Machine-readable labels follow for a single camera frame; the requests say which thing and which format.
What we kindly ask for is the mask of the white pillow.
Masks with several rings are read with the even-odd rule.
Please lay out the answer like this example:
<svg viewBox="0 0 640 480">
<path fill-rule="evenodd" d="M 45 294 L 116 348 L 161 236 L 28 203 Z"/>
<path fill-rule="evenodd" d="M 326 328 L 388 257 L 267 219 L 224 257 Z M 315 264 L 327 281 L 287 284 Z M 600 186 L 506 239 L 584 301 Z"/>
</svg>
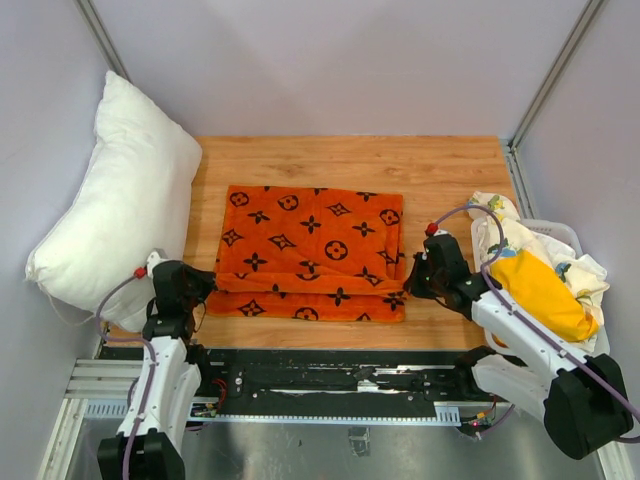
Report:
<svg viewBox="0 0 640 480">
<path fill-rule="evenodd" d="M 29 254 L 25 277 L 49 297 L 138 332 L 152 283 L 121 283 L 156 249 L 182 258 L 202 148 L 113 71 L 105 75 L 94 135 L 72 206 Z"/>
</svg>

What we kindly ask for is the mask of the orange patterned pillowcase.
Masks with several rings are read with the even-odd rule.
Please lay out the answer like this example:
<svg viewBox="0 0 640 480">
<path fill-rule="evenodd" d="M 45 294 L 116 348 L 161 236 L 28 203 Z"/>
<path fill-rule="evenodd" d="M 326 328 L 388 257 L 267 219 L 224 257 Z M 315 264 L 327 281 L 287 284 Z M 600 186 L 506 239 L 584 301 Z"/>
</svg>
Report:
<svg viewBox="0 0 640 480">
<path fill-rule="evenodd" d="M 399 323 L 404 198 L 328 188 L 229 188 L 210 315 Z"/>
</svg>

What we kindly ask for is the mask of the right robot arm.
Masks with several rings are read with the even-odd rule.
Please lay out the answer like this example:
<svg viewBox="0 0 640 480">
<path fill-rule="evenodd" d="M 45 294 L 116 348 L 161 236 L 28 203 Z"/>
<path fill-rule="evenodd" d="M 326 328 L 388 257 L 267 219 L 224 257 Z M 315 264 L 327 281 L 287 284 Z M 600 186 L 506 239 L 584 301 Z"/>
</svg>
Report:
<svg viewBox="0 0 640 480">
<path fill-rule="evenodd" d="M 638 411 L 629 403 L 619 365 L 609 355 L 590 356 L 562 340 L 493 278 L 470 271 L 457 240 L 430 235 L 414 256 L 407 292 L 435 300 L 496 334 L 518 364 L 489 347 L 464 355 L 453 375 L 466 400 L 495 394 L 540 421 L 556 447 L 579 460 L 601 447 L 627 443 Z"/>
</svg>

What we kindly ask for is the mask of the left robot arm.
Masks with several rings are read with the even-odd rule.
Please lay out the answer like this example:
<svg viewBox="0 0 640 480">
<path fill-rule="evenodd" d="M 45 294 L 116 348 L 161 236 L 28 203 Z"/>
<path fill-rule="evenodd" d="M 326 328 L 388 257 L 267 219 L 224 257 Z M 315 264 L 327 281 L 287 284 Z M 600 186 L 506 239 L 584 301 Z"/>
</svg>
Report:
<svg viewBox="0 0 640 480">
<path fill-rule="evenodd" d="M 183 436 L 195 396 L 214 383 L 207 351 L 191 342 L 193 310 L 203 304 L 216 283 L 212 272 L 170 260 L 154 250 L 144 267 L 111 290 L 95 313 L 121 289 L 149 278 L 154 296 L 145 308 L 146 323 L 137 339 L 144 356 L 126 416 L 112 438 L 102 440 L 97 460 L 103 479 L 184 479 Z"/>
</svg>

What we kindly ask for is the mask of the yellow cloth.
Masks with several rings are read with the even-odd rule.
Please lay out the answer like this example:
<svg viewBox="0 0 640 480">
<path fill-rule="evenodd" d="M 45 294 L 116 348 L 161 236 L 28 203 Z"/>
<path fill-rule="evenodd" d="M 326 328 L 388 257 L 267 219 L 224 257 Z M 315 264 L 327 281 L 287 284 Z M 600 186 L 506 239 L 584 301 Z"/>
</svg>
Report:
<svg viewBox="0 0 640 480">
<path fill-rule="evenodd" d="M 580 342 L 598 332 L 595 318 L 584 310 L 554 270 L 529 251 L 501 257 L 489 269 L 526 312 L 562 339 Z"/>
</svg>

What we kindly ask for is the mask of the white plastic laundry basket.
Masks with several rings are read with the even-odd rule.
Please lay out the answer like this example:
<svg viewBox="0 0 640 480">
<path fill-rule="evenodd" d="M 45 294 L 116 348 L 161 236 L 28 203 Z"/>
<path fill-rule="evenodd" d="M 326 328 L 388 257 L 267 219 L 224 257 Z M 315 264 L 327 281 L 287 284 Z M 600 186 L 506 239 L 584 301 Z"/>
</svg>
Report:
<svg viewBox="0 0 640 480">
<path fill-rule="evenodd" d="M 480 270 L 482 264 L 480 254 L 480 227 L 483 222 L 483 219 L 477 218 L 471 224 L 473 258 L 475 269 L 477 271 Z M 521 223 L 528 229 L 532 230 L 536 235 L 546 235 L 549 238 L 554 238 L 555 240 L 566 244 L 568 247 L 571 247 L 575 251 L 577 256 L 581 256 L 583 254 L 583 250 L 576 232 L 568 225 L 537 219 L 523 219 Z M 500 354 L 514 356 L 514 353 L 501 342 L 499 342 L 489 330 L 485 329 L 484 334 L 486 342 L 491 348 L 493 348 Z M 590 349 L 590 352 L 593 355 L 600 355 L 602 353 L 609 354 L 610 343 L 606 329 L 604 327 L 601 327 L 598 333 L 587 341 L 586 346 L 592 348 Z"/>
</svg>

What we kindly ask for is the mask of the white cartoon print cloth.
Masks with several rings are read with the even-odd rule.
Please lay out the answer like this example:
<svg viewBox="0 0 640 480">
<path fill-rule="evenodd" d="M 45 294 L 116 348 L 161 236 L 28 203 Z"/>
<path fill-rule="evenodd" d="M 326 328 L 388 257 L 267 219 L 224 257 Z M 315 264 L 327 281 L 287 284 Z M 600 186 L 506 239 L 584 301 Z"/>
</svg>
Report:
<svg viewBox="0 0 640 480">
<path fill-rule="evenodd" d="M 603 266 L 588 254 L 577 256 L 571 247 L 554 238 L 536 235 L 521 223 L 516 207 L 503 195 L 476 191 L 469 204 L 473 207 L 469 216 L 484 220 L 480 227 L 482 262 L 529 251 L 554 270 L 599 327 L 604 324 L 602 301 L 609 284 Z"/>
</svg>

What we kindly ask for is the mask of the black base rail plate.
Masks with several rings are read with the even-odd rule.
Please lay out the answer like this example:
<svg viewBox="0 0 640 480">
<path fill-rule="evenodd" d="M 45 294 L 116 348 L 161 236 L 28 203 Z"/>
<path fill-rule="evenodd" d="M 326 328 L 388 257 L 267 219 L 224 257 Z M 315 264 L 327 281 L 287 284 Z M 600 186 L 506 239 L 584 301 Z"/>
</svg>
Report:
<svg viewBox="0 0 640 480">
<path fill-rule="evenodd" d="M 456 369 L 459 351 L 210 349 L 212 379 L 226 384 L 226 405 L 259 412 L 365 413 L 407 404 L 489 404 Z"/>
</svg>

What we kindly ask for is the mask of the left aluminium frame post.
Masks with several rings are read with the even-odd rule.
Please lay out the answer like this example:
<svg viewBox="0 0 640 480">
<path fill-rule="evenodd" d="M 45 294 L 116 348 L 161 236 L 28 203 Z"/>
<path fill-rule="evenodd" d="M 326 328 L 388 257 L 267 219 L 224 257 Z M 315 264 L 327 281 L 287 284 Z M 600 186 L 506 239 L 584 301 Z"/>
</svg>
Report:
<svg viewBox="0 0 640 480">
<path fill-rule="evenodd" d="M 128 80 L 129 75 L 115 47 L 108 30 L 92 0 L 74 0 L 80 16 L 84 20 L 97 47 L 110 70 Z"/>
</svg>

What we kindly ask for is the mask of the aluminium frame post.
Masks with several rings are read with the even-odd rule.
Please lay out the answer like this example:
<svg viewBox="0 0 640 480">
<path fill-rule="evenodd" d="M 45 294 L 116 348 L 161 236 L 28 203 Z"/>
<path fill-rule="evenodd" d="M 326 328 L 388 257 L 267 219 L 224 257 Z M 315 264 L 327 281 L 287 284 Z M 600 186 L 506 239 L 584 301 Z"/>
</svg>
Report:
<svg viewBox="0 0 640 480">
<path fill-rule="evenodd" d="M 92 0 L 74 0 L 80 16 L 84 20 L 97 47 L 110 70 L 128 80 L 129 75 L 115 47 L 108 30 Z"/>
<path fill-rule="evenodd" d="M 526 112 L 508 141 L 507 145 L 510 149 L 518 149 L 521 146 L 547 101 L 559 85 L 562 76 L 586 39 L 588 32 L 594 26 L 598 16 L 607 4 L 608 1 L 606 0 L 589 0 L 585 3 Z"/>
</svg>

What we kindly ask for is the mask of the right aluminium frame post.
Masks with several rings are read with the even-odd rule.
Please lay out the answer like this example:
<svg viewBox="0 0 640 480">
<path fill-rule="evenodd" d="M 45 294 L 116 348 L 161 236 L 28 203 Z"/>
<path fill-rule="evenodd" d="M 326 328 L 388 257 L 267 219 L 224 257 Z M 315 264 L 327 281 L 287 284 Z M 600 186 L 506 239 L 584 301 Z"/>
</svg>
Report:
<svg viewBox="0 0 640 480">
<path fill-rule="evenodd" d="M 526 112 L 508 141 L 507 145 L 510 149 L 518 149 L 521 146 L 547 101 L 559 85 L 562 76 L 586 39 L 588 32 L 594 26 L 598 16 L 607 4 L 608 1 L 606 0 L 589 0 L 585 3 Z"/>
</svg>

